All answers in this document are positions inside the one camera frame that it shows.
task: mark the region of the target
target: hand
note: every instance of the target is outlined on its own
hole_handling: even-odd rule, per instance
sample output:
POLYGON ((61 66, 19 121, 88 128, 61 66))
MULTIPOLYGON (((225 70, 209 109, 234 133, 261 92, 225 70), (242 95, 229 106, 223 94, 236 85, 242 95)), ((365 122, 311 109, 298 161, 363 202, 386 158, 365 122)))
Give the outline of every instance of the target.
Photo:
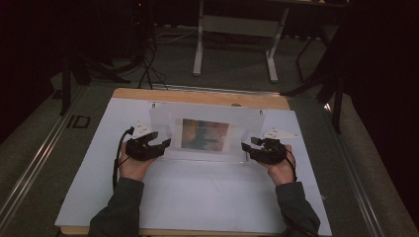
MULTIPOLYGON (((285 146, 287 150, 289 150, 287 152, 287 158, 295 166, 295 160, 293 158, 293 155, 291 154, 291 152, 293 152, 292 148, 290 145, 285 146)), ((287 162, 287 160, 283 160, 281 163, 275 165, 267 165, 260 162, 258 163, 268 169, 268 175, 271 177, 272 181, 276 186, 291 183, 294 181, 293 167, 290 165, 290 163, 287 162)))
POLYGON ((137 181, 142 181, 144 179, 145 172, 148 167, 157 159, 154 158, 146 161, 138 161, 130 157, 128 158, 128 155, 126 155, 126 142, 124 142, 121 147, 121 153, 119 161, 121 164, 120 176, 137 181))

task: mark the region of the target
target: person's left hand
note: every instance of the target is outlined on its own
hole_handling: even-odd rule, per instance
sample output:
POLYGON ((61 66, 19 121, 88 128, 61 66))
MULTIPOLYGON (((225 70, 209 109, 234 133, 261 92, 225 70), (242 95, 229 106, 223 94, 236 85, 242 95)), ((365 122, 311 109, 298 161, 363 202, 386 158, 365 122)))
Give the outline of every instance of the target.
POLYGON ((121 153, 119 160, 119 164, 122 163, 122 165, 120 165, 120 176, 141 182, 144 179, 148 167, 157 159, 156 157, 146 161, 138 161, 130 157, 128 158, 128 155, 126 155, 126 142, 122 145, 121 153))

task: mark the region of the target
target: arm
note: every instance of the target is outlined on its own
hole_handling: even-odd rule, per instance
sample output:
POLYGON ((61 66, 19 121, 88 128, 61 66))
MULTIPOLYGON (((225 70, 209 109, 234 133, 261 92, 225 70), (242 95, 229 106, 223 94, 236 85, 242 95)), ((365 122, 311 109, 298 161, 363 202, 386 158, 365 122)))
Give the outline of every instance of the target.
POLYGON ((123 143, 119 167, 120 179, 108 206, 90 221, 90 237, 138 236, 138 208, 144 188, 142 180, 154 160, 137 161, 129 158, 126 155, 126 144, 123 143))
POLYGON ((143 182, 120 178, 108 206, 90 221, 89 236, 138 236, 143 188, 143 182))
POLYGON ((305 199, 301 182, 276 186, 277 201, 287 225, 285 236, 317 236, 320 220, 305 199))
MULTIPOLYGON (((292 148, 286 145, 287 158, 295 166, 292 148)), ((285 236, 317 236, 320 220, 305 199, 301 182, 295 182, 293 167, 286 160, 275 165, 261 164, 268 170, 268 175, 276 185, 278 204, 287 225, 285 236)))

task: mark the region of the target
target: stand leg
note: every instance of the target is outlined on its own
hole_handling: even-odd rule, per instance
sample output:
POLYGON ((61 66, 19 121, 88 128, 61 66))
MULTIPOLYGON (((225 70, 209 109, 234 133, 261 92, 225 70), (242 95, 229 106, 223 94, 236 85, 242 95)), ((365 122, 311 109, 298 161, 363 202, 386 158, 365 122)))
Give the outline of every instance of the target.
POLYGON ((280 41, 281 33, 283 32, 289 10, 290 8, 284 9, 283 15, 281 16, 281 19, 278 22, 277 31, 275 32, 274 43, 271 49, 266 51, 266 61, 268 64, 269 78, 271 79, 272 83, 278 82, 277 69, 275 67, 275 62, 274 62, 274 54, 275 54, 275 51, 277 50, 278 42, 280 41))
POLYGON ((203 63, 203 20, 204 20, 204 0, 200 1, 200 16, 198 19, 198 45, 197 45, 197 52, 195 54, 195 62, 194 62, 194 76, 201 75, 201 65, 203 63))
POLYGON ((304 77, 302 76, 302 72, 301 72, 301 66, 299 65, 299 59, 301 58, 301 56, 302 56, 302 54, 305 52, 305 50, 308 48, 308 46, 312 43, 312 41, 314 40, 315 38, 314 37, 312 37, 306 44, 305 44, 305 46, 304 46, 304 48, 301 50, 301 52, 298 54, 298 56, 296 57, 296 61, 295 61, 295 64, 296 64, 296 69, 298 70, 298 75, 299 75, 299 79, 302 81, 302 82, 305 82, 305 81, 307 81, 308 80, 308 78, 307 79, 305 79, 304 80, 304 77))
POLYGON ((313 87, 315 87, 315 86, 317 86, 321 83, 324 83, 325 81, 328 81, 331 76, 332 75, 325 75, 325 76, 322 77, 322 79, 319 79, 319 80, 309 80, 307 83, 305 83, 304 85, 302 85, 300 87, 297 87, 297 88, 295 88, 291 91, 280 92, 280 94, 281 94, 281 96, 289 96, 289 97, 296 96, 299 93, 302 93, 302 92, 304 92, 304 91, 306 91, 310 88, 313 88, 313 87))

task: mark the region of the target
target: printed image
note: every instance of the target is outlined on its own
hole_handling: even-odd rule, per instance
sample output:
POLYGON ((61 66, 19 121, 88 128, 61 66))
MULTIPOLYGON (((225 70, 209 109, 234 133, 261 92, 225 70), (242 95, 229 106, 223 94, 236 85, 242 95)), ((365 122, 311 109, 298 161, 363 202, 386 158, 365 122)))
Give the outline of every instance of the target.
POLYGON ((182 119, 181 148, 225 151, 233 125, 223 122, 182 119))

